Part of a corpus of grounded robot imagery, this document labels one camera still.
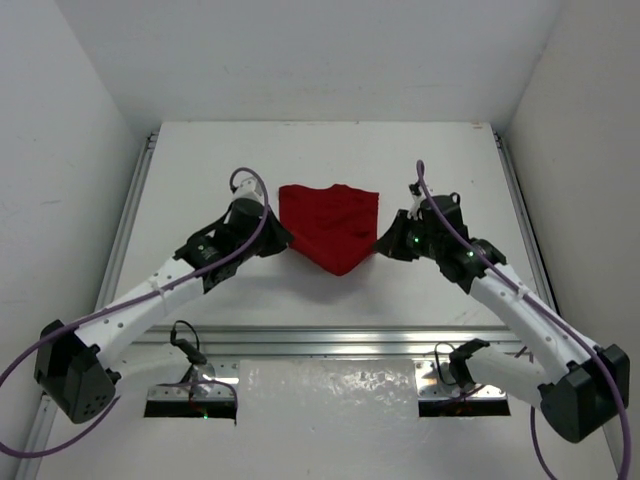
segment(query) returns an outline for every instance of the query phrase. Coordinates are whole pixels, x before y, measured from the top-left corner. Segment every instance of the white wall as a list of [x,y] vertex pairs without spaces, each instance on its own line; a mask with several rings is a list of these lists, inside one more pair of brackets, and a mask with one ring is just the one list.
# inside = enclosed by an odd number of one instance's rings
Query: white wall
[[57,0],[125,117],[506,126],[560,0]]
[[[95,302],[140,141],[53,0],[0,2],[0,367],[45,324]],[[0,392],[21,448],[38,402],[33,358]],[[17,462],[0,455],[0,477]]]
[[[562,312],[622,346],[632,372],[640,365],[638,19],[637,0],[568,1],[508,136]],[[610,438],[619,451],[620,437]]]

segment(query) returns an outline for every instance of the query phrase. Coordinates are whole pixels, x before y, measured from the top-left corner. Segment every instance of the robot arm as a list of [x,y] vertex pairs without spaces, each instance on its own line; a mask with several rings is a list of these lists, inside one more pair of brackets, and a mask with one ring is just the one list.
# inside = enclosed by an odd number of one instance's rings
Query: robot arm
[[[247,242],[263,213],[262,190],[250,177],[234,189],[232,202],[220,219],[194,233],[147,280],[111,305],[148,294],[159,295],[86,324],[38,350],[35,378],[72,422],[94,418],[116,396],[128,391],[176,383],[192,370],[202,376],[207,374],[206,357],[183,339],[172,339],[171,343],[142,354],[123,352],[151,326],[234,276],[249,258],[283,251],[293,237],[269,210],[264,228],[242,254],[197,276],[197,271],[213,266]],[[188,275],[194,276],[176,284],[177,279]],[[41,336],[62,326],[56,320],[43,329]]]
[[[530,364],[497,352],[476,339],[449,355],[448,375],[461,388],[482,383],[497,386],[542,411],[549,424],[568,441],[577,443],[601,427],[616,413],[616,405],[593,359],[557,325],[548,322],[524,296],[544,303],[518,278],[505,256],[486,240],[470,238],[462,220],[460,196],[433,197],[455,232],[474,249],[468,250],[445,227],[421,194],[420,185],[409,187],[414,199],[410,210],[399,210],[391,228],[374,245],[389,258],[412,261],[427,257],[440,272],[466,294],[493,311],[533,352]],[[487,268],[476,252],[520,287],[513,291]],[[551,312],[549,307],[541,307]],[[628,405],[629,358],[616,345],[602,349],[596,342],[561,321],[592,347],[618,385]]]

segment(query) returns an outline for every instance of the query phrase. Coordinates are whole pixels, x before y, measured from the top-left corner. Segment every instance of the white table surface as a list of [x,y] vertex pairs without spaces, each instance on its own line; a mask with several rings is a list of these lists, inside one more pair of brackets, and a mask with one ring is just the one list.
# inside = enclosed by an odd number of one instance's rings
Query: white table surface
[[[194,231],[226,209],[238,166],[258,171],[278,212],[278,187],[334,183],[380,193],[378,232],[409,208],[423,159],[435,193],[453,191],[473,236],[533,275],[489,125],[467,123],[165,123],[151,161],[118,284],[144,280]],[[251,259],[233,279],[172,316],[208,325],[501,325],[429,260],[374,256],[344,277],[294,251]]]
[[[145,278],[229,201],[228,174],[258,170],[277,211],[278,186],[342,182],[379,191],[382,233],[422,158],[437,192],[457,191],[473,235],[504,251],[532,283],[493,135],[472,124],[167,123],[160,134],[118,290]],[[376,257],[351,274],[325,274],[295,252],[248,262],[206,302],[196,323],[253,325],[498,325],[435,265]],[[413,364],[242,361],[238,425],[218,419],[142,418],[145,394],[121,399],[96,431],[47,457],[39,480],[316,479],[538,480],[529,408],[512,416],[418,418]],[[614,478],[601,431],[579,445],[539,419],[551,468],[563,480]],[[48,447],[77,433],[57,413]]]
[[[38,480],[541,480],[529,408],[511,417],[419,418],[413,362],[246,361],[238,425],[142,418],[144,395],[69,450]],[[561,480],[615,478],[601,432],[579,445],[539,419],[545,458]],[[78,433],[58,414],[50,445]]]

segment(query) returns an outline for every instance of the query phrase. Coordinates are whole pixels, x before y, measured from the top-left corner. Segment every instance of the black clamp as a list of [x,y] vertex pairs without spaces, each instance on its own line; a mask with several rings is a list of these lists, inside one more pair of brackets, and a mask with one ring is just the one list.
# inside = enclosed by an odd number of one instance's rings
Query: black clamp
[[469,368],[467,367],[467,360],[469,360],[478,350],[488,346],[489,342],[476,338],[464,345],[461,345],[449,354],[449,373],[451,373],[451,376],[455,379],[460,388],[465,388],[468,385],[475,385],[476,382],[471,378]]

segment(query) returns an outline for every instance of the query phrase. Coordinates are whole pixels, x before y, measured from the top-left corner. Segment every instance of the red cloth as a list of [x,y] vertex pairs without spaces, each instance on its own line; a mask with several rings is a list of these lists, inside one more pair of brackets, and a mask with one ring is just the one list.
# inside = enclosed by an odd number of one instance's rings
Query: red cloth
[[346,185],[324,190],[280,187],[280,222],[291,248],[334,275],[344,275],[373,253],[378,234],[378,194]]

